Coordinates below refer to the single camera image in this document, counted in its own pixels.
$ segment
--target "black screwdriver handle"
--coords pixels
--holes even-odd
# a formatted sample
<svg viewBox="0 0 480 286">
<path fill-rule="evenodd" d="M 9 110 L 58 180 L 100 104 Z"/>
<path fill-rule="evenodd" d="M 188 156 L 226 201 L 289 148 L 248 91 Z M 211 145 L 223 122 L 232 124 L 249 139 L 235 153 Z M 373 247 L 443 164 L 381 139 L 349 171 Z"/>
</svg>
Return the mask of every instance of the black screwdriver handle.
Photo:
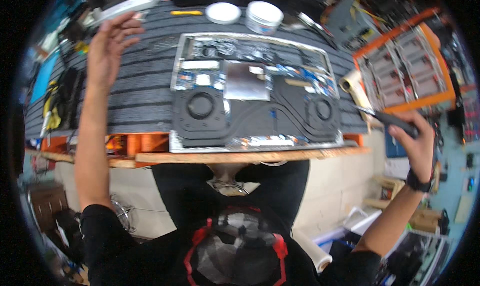
<svg viewBox="0 0 480 286">
<path fill-rule="evenodd" d="M 386 113 L 382 113 L 382 112 L 378 112 L 378 111 L 375 112 L 374 117 L 377 118 L 379 121 L 381 121 L 385 125 L 393 124 L 393 125 L 396 125 L 396 126 L 400 127 L 413 139 L 416 139 L 418 137 L 419 131 L 418 131 L 417 127 L 414 126 L 414 125 L 411 125 L 408 122 L 405 122 L 405 121 L 401 120 L 399 117 L 396 117 L 396 116 L 390 115 L 390 114 L 386 114 Z"/>
</svg>

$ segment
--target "screwdriver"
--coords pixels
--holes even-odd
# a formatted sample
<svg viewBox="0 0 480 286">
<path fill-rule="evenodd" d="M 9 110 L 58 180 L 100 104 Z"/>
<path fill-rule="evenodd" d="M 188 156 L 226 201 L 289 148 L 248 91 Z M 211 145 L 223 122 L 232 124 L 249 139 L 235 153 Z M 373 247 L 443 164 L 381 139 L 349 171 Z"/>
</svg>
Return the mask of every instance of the screwdriver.
<svg viewBox="0 0 480 286">
<path fill-rule="evenodd" d="M 201 11 L 171 11 L 170 15 L 203 15 Z"/>
<path fill-rule="evenodd" d="M 399 117 L 396 117 L 396 116 L 390 115 L 390 114 L 386 114 L 386 113 L 382 113 L 382 112 L 376 111 L 374 109 L 366 109 L 366 108 L 363 108 L 363 107 L 359 107 L 357 105 L 355 107 L 357 109 L 361 110 L 364 113 L 367 113 L 369 115 L 374 116 L 381 123 L 383 123 L 385 125 L 393 124 L 393 125 L 398 126 L 399 128 L 403 129 L 405 131 L 405 133 L 407 133 L 413 139 L 416 139 L 418 137 L 419 131 L 418 131 L 417 127 L 411 125 L 408 122 L 405 122 L 405 121 L 401 120 Z"/>
</svg>

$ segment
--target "blue mat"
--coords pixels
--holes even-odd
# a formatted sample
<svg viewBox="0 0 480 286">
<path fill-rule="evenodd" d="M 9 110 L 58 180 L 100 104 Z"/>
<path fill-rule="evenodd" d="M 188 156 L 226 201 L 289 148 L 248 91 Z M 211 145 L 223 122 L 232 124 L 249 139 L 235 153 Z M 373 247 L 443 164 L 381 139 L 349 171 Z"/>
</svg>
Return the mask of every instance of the blue mat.
<svg viewBox="0 0 480 286">
<path fill-rule="evenodd" d="M 37 99 L 41 98 L 45 94 L 45 91 L 49 85 L 50 75 L 52 74 L 53 67 L 57 62 L 59 54 L 60 52 L 58 51 L 52 54 L 50 58 L 46 60 L 40 67 L 35 85 L 33 86 L 33 93 L 32 97 L 30 98 L 30 103 L 37 101 Z"/>
</svg>

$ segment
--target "black t-shirt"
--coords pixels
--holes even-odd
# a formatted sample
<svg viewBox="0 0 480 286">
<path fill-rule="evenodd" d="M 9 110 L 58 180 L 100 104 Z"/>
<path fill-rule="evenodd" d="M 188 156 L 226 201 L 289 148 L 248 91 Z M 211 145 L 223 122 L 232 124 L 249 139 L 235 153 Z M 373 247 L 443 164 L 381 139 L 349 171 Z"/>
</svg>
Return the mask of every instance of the black t-shirt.
<svg viewBox="0 0 480 286">
<path fill-rule="evenodd" d="M 90 205 L 81 216 L 91 285 L 191 285 L 184 258 L 194 232 L 205 223 L 137 244 L 109 208 Z M 355 252 L 334 260 L 318 275 L 303 249 L 288 236 L 284 240 L 288 250 L 284 286 L 370 285 L 380 264 L 380 256 L 373 252 Z"/>
</svg>

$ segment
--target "floor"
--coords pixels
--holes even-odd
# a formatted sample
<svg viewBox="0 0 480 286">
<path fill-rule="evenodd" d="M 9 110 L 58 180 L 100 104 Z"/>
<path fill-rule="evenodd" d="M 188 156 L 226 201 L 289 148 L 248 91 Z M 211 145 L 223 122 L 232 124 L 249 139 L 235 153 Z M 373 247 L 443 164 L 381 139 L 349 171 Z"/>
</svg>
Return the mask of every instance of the floor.
<svg viewBox="0 0 480 286">
<path fill-rule="evenodd" d="M 372 131 L 364 135 L 364 145 L 372 148 L 371 153 L 311 160 L 294 227 L 313 238 L 338 226 L 353 206 L 361 206 L 363 198 L 379 195 L 370 179 L 384 171 L 384 144 L 383 132 Z M 55 178 L 65 187 L 69 207 L 78 211 L 73 168 L 69 163 L 57 163 Z M 135 207 L 135 235 L 156 238 L 175 230 L 150 170 L 111 169 L 110 180 L 111 192 Z"/>
</svg>

